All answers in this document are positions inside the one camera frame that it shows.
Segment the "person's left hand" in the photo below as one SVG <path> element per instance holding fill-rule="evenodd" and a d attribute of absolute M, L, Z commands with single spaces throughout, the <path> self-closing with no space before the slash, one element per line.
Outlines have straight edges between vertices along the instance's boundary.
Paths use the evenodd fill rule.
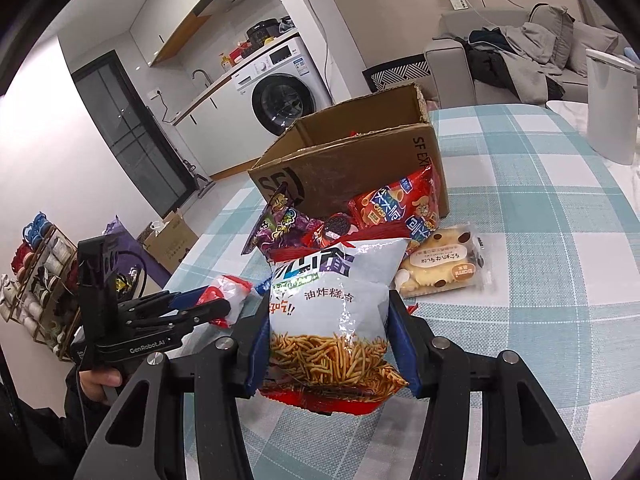
<path fill-rule="evenodd" d="M 122 375 L 114 368 L 99 367 L 79 373 L 80 388 L 92 402 L 107 404 L 106 388 L 122 385 Z"/>

